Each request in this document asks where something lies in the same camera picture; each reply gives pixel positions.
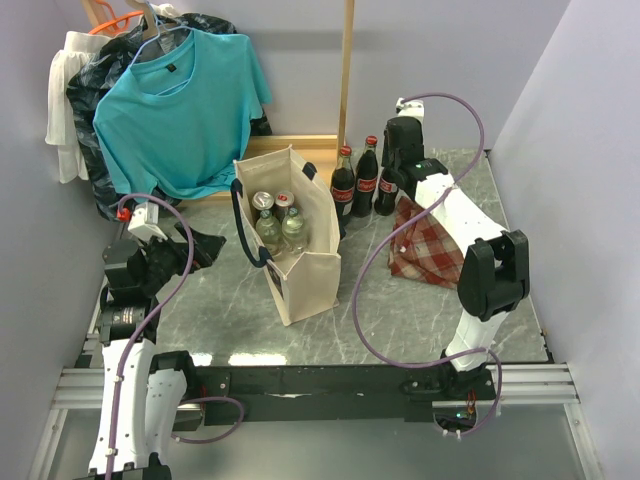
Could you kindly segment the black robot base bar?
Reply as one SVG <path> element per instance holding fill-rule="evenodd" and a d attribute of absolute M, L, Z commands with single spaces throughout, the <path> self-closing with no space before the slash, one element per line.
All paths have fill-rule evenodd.
<path fill-rule="evenodd" d="M 244 422 L 379 420 L 431 422 L 438 402 L 470 406 L 495 400 L 500 383 L 486 366 L 458 373 L 448 365 L 401 369 L 389 365 L 195 367 L 156 357 L 151 373 L 186 378 L 184 399 L 206 426 Z"/>

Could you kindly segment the Coca-Cola glass bottle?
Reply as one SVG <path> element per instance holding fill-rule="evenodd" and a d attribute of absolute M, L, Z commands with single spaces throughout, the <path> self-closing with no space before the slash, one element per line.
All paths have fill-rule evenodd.
<path fill-rule="evenodd" d="M 385 167 L 378 182 L 377 197 L 374 201 L 375 212 L 381 216 L 391 215 L 395 210 L 397 193 L 393 172 Z"/>
<path fill-rule="evenodd" d="M 341 236 L 351 219 L 351 210 L 355 192 L 355 173 L 351 165 L 352 149 L 342 146 L 339 149 L 338 163 L 331 177 L 330 191 L 334 200 Z"/>
<path fill-rule="evenodd" d="M 355 190 L 351 213 L 355 217 L 365 217 L 372 210 L 373 195 L 378 180 L 378 160 L 376 148 L 378 139 L 370 135 L 365 139 L 364 150 L 356 169 Z"/>

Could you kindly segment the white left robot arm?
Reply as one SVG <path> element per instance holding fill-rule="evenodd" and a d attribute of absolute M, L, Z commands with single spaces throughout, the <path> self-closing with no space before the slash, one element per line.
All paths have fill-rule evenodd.
<path fill-rule="evenodd" d="M 180 402 L 202 392 L 190 354 L 156 351 L 159 290 L 184 270 L 213 265 L 226 240 L 122 239 L 102 253 L 107 285 L 98 319 L 104 387 L 91 479 L 168 479 L 168 446 Z"/>

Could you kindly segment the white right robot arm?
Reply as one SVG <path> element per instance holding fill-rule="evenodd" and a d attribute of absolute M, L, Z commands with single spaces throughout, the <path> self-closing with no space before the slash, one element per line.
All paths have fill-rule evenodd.
<path fill-rule="evenodd" d="M 436 159 L 424 156 L 422 123 L 410 116 L 387 121 L 382 165 L 392 182 L 431 215 L 463 254 L 457 294 L 462 315 L 444 355 L 451 365 L 438 374 L 441 392 L 460 398 L 473 386 L 472 370 L 507 316 L 529 295 L 529 243 L 520 230 L 494 222 L 455 184 Z"/>

